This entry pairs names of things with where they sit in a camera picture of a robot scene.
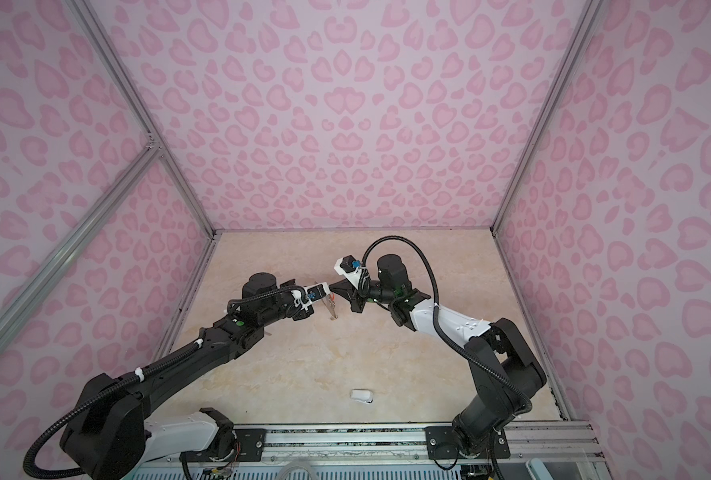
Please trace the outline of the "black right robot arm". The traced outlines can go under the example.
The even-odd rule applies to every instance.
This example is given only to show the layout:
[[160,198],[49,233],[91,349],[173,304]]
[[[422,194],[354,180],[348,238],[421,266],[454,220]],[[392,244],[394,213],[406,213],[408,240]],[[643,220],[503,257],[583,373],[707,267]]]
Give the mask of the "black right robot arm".
[[451,441],[461,456],[491,455],[505,442],[505,426],[533,410],[547,375],[515,322],[479,320],[441,305],[435,272],[427,258],[421,261],[430,294],[413,286],[407,266],[395,254],[377,260],[376,278],[365,262],[351,255],[341,258],[335,270],[344,279],[333,290],[355,309],[367,303],[385,306],[397,326],[431,335],[467,361],[475,397],[453,418]]

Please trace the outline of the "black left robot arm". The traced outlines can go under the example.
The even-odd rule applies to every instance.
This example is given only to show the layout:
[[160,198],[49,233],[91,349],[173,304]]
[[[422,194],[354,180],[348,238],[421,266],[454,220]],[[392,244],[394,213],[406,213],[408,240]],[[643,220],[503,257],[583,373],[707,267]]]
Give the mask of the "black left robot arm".
[[261,272],[250,277],[242,296],[228,302],[225,315],[200,330],[186,346],[119,377],[100,374],[84,387],[60,446],[93,479],[120,479],[143,457],[153,435],[145,421],[172,396],[210,371],[238,359],[265,336],[267,326],[311,316],[328,286],[277,284]]

